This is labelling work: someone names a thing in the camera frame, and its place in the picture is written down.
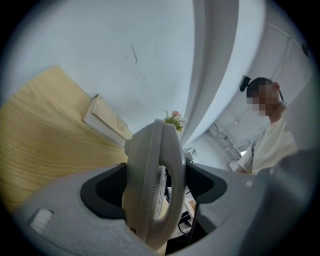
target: wall mark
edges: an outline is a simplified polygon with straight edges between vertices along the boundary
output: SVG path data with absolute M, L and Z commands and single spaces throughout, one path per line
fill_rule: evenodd
M 146 84 L 145 84 L 145 83 L 143 83 L 143 87 L 145 88 L 146 92 L 149 94 L 148 87 L 146 86 Z
M 135 48 L 132 46 L 132 44 L 130 44 L 130 46 L 131 46 L 131 49 L 132 49 L 133 56 L 135 58 L 135 64 L 137 64 L 138 63 L 138 58 L 137 58 L 137 55 L 136 55 Z
M 155 45 L 155 55 L 156 55 L 156 58 L 159 60 L 159 56 L 158 56 L 158 46 Z
M 140 73 L 140 75 L 143 77 L 143 79 L 144 79 L 144 80 L 146 80 L 146 78 L 144 77 L 144 75 L 143 75 L 143 74 L 141 74 L 141 73 Z

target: pink flower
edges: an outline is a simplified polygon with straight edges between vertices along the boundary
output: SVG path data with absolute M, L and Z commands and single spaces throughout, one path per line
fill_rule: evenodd
M 181 116 L 181 114 L 178 112 L 178 111 L 172 111 L 172 116 L 173 117 L 180 117 Z

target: white shirt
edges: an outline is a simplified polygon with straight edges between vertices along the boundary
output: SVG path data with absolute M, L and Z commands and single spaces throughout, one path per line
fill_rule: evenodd
M 247 173 L 257 175 L 261 169 L 273 167 L 282 158 L 298 151 L 283 117 L 264 130 L 238 161 Z

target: flower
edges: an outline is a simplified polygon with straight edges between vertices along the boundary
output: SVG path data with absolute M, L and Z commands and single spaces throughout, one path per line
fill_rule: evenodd
M 171 111 L 171 115 L 169 115 L 168 110 L 165 111 L 164 123 L 174 125 L 178 133 L 183 131 L 184 121 L 185 120 L 177 110 Z
M 181 116 L 181 114 L 178 112 L 178 111 L 172 111 L 172 116 L 173 117 L 180 117 Z

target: white iron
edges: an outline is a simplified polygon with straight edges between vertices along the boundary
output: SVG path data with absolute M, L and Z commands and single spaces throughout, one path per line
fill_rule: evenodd
M 185 158 L 173 124 L 156 119 L 125 143 L 127 185 L 122 197 L 127 225 L 155 250 L 177 227 L 186 193 Z M 165 216 L 161 212 L 166 187 L 165 169 L 172 177 L 172 196 Z

